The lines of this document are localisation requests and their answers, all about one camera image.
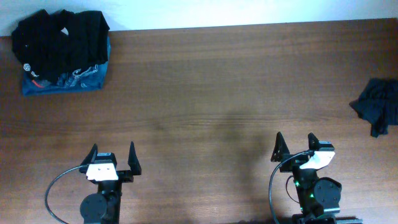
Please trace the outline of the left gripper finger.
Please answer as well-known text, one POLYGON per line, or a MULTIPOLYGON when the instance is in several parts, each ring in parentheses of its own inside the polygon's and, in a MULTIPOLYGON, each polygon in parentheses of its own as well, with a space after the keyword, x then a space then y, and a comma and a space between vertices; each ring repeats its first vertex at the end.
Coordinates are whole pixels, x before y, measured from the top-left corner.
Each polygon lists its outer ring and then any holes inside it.
POLYGON ((94 144, 88 155, 82 161, 81 166, 87 166, 88 164, 92 164, 95 161, 97 154, 98 154, 98 146, 97 144, 94 144))
POLYGON ((142 168, 141 168, 141 165, 137 158, 136 148, 135 148, 133 141, 131 141, 131 144, 130 144, 127 164, 129 165, 130 170, 133 175, 141 175, 142 174, 142 168))

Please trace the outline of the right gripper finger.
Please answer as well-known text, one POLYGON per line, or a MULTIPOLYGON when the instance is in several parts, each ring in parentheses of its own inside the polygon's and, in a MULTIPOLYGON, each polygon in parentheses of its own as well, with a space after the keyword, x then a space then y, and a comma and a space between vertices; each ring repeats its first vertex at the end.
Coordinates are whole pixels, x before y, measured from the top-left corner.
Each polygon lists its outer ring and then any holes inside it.
POLYGON ((308 134, 308 148, 311 151, 318 151, 320 148, 319 140, 313 133, 308 134))
POLYGON ((281 132, 276 134, 275 146, 271 155, 271 162, 282 162, 290 155, 289 148, 281 132))

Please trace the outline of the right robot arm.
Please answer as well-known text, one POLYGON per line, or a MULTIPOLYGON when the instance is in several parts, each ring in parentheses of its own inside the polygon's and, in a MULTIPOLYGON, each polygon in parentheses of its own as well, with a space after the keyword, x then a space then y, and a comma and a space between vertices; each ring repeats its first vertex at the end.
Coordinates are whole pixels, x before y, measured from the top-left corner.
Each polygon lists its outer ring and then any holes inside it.
POLYGON ((326 167, 335 156, 335 148, 329 141, 319 140, 308 134, 308 149, 291 154, 281 132, 276 134, 271 162, 278 165, 272 171, 268 187, 269 206, 274 223, 362 223, 355 217, 338 218, 340 213, 342 184, 329 177, 320 178, 317 172, 326 167), (291 173, 297 192, 299 214, 279 220, 272 203, 272 184, 277 171, 291 173))

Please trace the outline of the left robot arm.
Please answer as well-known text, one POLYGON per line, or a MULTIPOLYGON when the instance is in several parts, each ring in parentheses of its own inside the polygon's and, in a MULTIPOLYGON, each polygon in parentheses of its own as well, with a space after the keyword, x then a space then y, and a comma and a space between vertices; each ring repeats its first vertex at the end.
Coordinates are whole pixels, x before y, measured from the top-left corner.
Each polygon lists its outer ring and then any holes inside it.
POLYGON ((84 223, 119 223, 122 185, 134 182, 134 177, 142 174, 133 142, 130 144, 127 164, 128 170, 117 170, 114 153, 100 153, 98 146, 93 145, 79 168, 79 172, 98 187, 97 192, 86 196, 81 202, 80 214, 84 223))

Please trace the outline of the dark teal t-shirt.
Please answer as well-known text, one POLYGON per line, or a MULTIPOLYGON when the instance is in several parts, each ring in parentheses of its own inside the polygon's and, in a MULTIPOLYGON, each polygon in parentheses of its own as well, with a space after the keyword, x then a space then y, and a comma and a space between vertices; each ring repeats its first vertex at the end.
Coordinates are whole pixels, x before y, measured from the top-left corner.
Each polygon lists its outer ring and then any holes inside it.
POLYGON ((372 137, 388 134, 389 126, 397 126, 397 79, 370 79, 358 99, 349 105, 359 118, 371 124, 372 137))

